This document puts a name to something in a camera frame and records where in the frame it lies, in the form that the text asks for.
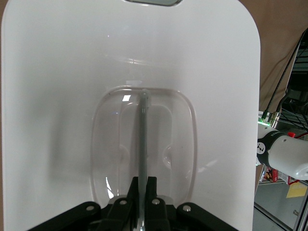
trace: wire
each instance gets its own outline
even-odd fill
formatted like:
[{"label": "wire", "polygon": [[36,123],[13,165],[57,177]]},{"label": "wire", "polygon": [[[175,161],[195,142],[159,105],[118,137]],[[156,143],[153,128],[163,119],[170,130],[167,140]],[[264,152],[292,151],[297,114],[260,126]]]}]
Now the wire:
[{"label": "wire", "polygon": [[286,110],[286,109],[284,109],[284,108],[282,108],[282,109],[283,109],[284,111],[286,111],[287,113],[289,113],[289,114],[293,115],[293,116],[296,116],[296,117],[298,117],[298,118],[303,119],[303,117],[299,116],[299,115],[298,115],[298,114],[296,114],[296,113],[290,112],[290,111],[288,111],[288,110]]},{"label": "wire", "polygon": [[292,122],[291,120],[289,120],[283,113],[281,113],[281,115],[285,118],[285,119],[281,118],[282,120],[286,120],[286,121],[290,122],[291,124],[293,124],[293,125],[295,125],[295,126],[297,126],[297,127],[300,127],[300,128],[302,128],[302,129],[305,129],[305,130],[308,132],[308,129],[307,129],[307,128],[304,128],[304,127],[299,126],[298,124],[295,124],[294,122]]},{"label": "wire", "polygon": [[[290,105],[290,108],[292,109],[292,112],[295,113],[295,111],[294,111],[292,105]],[[306,131],[308,131],[308,129],[307,129],[307,128],[305,127],[305,125],[303,124],[303,122],[302,122],[298,117],[296,117],[296,118],[297,118],[297,120],[300,122],[300,124],[303,126],[303,128],[304,128]]]},{"label": "wire", "polygon": [[304,117],[304,120],[306,121],[306,124],[308,125],[308,119],[307,119],[307,117],[304,115],[304,113],[302,112],[302,110],[299,109],[299,111],[300,111],[300,113],[302,114],[302,116]]},{"label": "wire", "polygon": [[291,93],[291,90],[290,90],[290,87],[288,87],[288,88],[287,88],[286,94],[285,94],[285,95],[283,96],[283,98],[279,101],[279,104],[278,104],[278,106],[277,106],[276,112],[279,112],[279,111],[280,111],[280,109],[282,108],[283,102],[289,97],[290,93]]},{"label": "wire", "polygon": [[272,96],[271,96],[271,98],[270,98],[270,100],[269,100],[268,106],[266,107],[266,109],[265,109],[265,111],[264,111],[264,113],[263,113],[263,115],[262,115],[262,119],[265,119],[265,118],[266,118],[266,115],[267,115],[267,113],[269,112],[269,107],[270,107],[271,103],[273,102],[273,99],[274,99],[274,97],[275,97],[275,95],[276,95],[276,93],[277,93],[277,90],[278,90],[278,88],[279,88],[281,82],[282,82],[282,79],[283,79],[283,77],[284,77],[284,75],[285,75],[285,73],[286,73],[286,71],[287,71],[287,69],[288,69],[288,67],[289,67],[289,65],[290,65],[290,62],[291,62],[291,60],[293,59],[294,54],[295,54],[295,52],[297,51],[297,49],[298,49],[298,47],[299,47],[299,45],[300,45],[300,43],[301,43],[301,41],[302,41],[302,38],[304,37],[304,34],[305,34],[306,31],[307,31],[307,29],[302,33],[302,35],[301,35],[299,41],[297,42],[297,45],[295,46],[295,48],[294,48],[294,50],[293,50],[293,52],[292,52],[292,54],[291,54],[291,57],[290,57],[290,59],[289,59],[289,61],[288,61],[288,63],[287,63],[287,66],[285,67],[285,69],[284,69],[284,71],[283,71],[283,73],[282,73],[282,75],[281,75],[281,77],[280,77],[280,79],[279,79],[279,81],[278,81],[278,83],[277,83],[277,86],[276,86],[276,88],[275,88],[275,90],[274,90],[274,93],[272,94]]},{"label": "wire", "polygon": [[303,134],[301,134],[301,135],[299,135],[299,136],[295,136],[294,138],[295,138],[295,139],[299,139],[299,138],[301,138],[301,137],[303,137],[303,136],[306,136],[306,135],[308,135],[308,132],[305,132],[305,133],[303,133]]},{"label": "wire", "polygon": [[294,63],[296,63],[296,61],[299,59],[299,58],[304,58],[304,57],[300,57],[302,55],[302,53],[308,48],[308,46],[306,46],[305,49],[302,50],[302,52],[296,57]]}]

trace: black cable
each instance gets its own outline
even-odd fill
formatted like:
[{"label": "black cable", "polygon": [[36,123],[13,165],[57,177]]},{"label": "black cable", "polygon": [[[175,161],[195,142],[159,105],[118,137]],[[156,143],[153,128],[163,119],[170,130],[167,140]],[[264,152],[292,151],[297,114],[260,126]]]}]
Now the black cable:
[{"label": "black cable", "polygon": [[300,113],[302,114],[304,120],[306,121],[306,123],[307,123],[307,125],[308,125],[308,119],[307,119],[307,117],[306,117],[305,114],[302,112],[302,110],[299,109],[299,111],[300,111]]},{"label": "black cable", "polygon": [[292,122],[291,120],[289,120],[283,113],[281,113],[281,115],[285,118],[285,119],[281,118],[282,120],[287,120],[287,121],[290,122],[291,124],[293,124],[293,125],[295,125],[295,126],[297,126],[297,127],[303,128],[303,129],[305,129],[305,130],[308,132],[308,129],[307,129],[307,128],[304,128],[304,127],[299,126],[298,124],[295,124],[294,122]]},{"label": "black cable", "polygon": [[285,75],[285,73],[286,73],[286,71],[287,71],[287,69],[288,69],[288,67],[289,67],[289,65],[290,65],[290,62],[291,62],[291,60],[293,59],[294,54],[295,54],[295,52],[297,51],[297,49],[298,49],[298,47],[299,47],[299,45],[300,45],[300,43],[301,43],[301,41],[302,41],[302,39],[303,39],[304,34],[305,34],[306,31],[307,31],[307,29],[302,33],[302,35],[301,35],[299,41],[297,42],[297,45],[295,46],[295,48],[294,48],[294,50],[293,50],[293,52],[292,52],[292,55],[291,55],[291,57],[290,57],[290,59],[289,59],[289,61],[288,61],[288,63],[287,63],[287,66],[285,67],[285,69],[284,69],[284,71],[283,71],[283,73],[282,73],[282,75],[281,75],[281,77],[280,77],[280,79],[279,79],[279,82],[278,82],[278,84],[277,84],[277,86],[276,86],[276,88],[275,88],[275,90],[274,90],[274,93],[272,94],[272,96],[271,96],[271,98],[270,98],[270,100],[269,100],[268,106],[266,107],[266,109],[265,109],[265,111],[264,111],[264,113],[263,113],[263,115],[262,115],[262,119],[265,119],[265,118],[266,118],[266,115],[267,115],[268,112],[269,112],[269,107],[270,107],[270,105],[271,105],[271,103],[272,103],[272,101],[273,101],[273,99],[274,99],[274,97],[275,97],[275,95],[276,95],[276,93],[277,93],[277,90],[278,90],[278,88],[279,88],[279,86],[280,86],[280,84],[281,84],[281,82],[282,82],[282,79],[283,79],[283,77],[284,77],[284,75]]},{"label": "black cable", "polygon": [[284,97],[279,101],[279,104],[278,104],[278,106],[277,106],[276,112],[279,112],[279,111],[281,110],[283,102],[289,97],[290,93],[291,93],[291,90],[290,90],[290,87],[288,87],[288,88],[287,88],[286,94],[285,94]]},{"label": "black cable", "polygon": [[[291,108],[292,112],[293,112],[294,114],[296,114],[295,111],[294,111],[294,109],[293,109],[293,107],[292,107],[291,105],[290,105],[290,108]],[[299,123],[303,126],[303,128],[304,128],[306,131],[308,131],[308,129],[305,127],[305,125],[304,125],[303,122],[299,119],[299,117],[296,116],[296,118],[297,118],[297,120],[299,121]]]}]

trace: black bracket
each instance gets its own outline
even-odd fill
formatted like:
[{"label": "black bracket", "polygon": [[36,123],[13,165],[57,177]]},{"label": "black bracket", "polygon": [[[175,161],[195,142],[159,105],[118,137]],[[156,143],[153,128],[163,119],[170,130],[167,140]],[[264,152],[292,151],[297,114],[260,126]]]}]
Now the black bracket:
[{"label": "black bracket", "polygon": [[[236,231],[194,203],[175,208],[157,197],[157,179],[149,177],[145,197],[146,231]],[[132,179],[126,197],[105,208],[82,203],[29,231],[133,231],[138,221],[138,177]]]}]

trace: brown fabric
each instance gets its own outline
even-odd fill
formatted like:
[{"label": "brown fabric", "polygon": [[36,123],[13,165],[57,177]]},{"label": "brown fabric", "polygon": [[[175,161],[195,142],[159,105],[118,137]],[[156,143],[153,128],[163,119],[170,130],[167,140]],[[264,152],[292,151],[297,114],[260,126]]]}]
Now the brown fabric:
[{"label": "brown fabric", "polygon": [[[307,0],[240,0],[256,22],[261,42],[259,110],[264,111],[301,36],[308,27]],[[274,112],[283,97],[294,59],[269,108]],[[262,167],[256,168],[256,187]]]},{"label": "brown fabric", "polygon": [[[4,12],[5,5],[8,0],[0,0],[0,19],[2,21],[2,15]],[[0,123],[0,231],[4,230],[3,226],[3,190],[2,190],[2,123]]]}]

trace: screw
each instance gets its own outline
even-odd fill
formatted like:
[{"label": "screw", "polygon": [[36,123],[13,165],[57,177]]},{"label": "screw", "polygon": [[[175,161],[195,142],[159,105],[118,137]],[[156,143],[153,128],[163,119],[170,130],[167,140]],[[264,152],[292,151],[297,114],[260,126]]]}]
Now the screw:
[{"label": "screw", "polygon": [[192,208],[189,205],[184,205],[183,210],[186,211],[186,212],[190,212],[192,210]]},{"label": "screw", "polygon": [[94,209],[94,206],[92,206],[92,205],[90,205],[90,206],[88,206],[88,207],[86,208],[87,211],[91,211],[91,210],[93,210],[93,209]]},{"label": "screw", "polygon": [[153,205],[158,205],[159,203],[160,203],[160,201],[158,199],[152,200],[152,204]]},{"label": "screw", "polygon": [[120,205],[126,205],[126,204],[127,204],[127,201],[126,201],[126,200],[120,201]]}]

